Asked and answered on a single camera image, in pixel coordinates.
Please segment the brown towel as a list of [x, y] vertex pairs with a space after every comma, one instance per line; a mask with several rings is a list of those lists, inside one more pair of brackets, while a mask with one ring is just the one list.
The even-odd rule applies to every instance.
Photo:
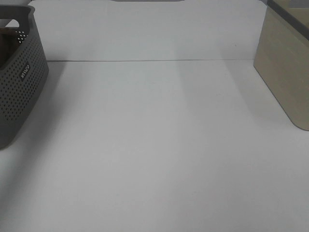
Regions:
[[12, 47], [15, 42], [15, 36], [16, 32], [14, 29], [0, 29], [0, 67], [2, 67], [12, 55]]

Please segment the grey perforated plastic basket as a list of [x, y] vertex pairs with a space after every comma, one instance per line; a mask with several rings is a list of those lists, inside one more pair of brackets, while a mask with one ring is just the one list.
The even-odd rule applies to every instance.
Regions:
[[0, 147], [16, 137], [49, 74], [45, 52], [34, 18], [35, 9], [27, 5], [1, 5], [0, 17], [15, 20], [18, 27], [12, 55], [0, 68]]

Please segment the beige plastic bin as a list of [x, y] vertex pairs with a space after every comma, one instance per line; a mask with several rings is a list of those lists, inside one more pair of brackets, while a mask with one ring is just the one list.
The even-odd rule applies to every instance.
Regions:
[[269, 0], [253, 66], [298, 128], [309, 129], [309, 2]]

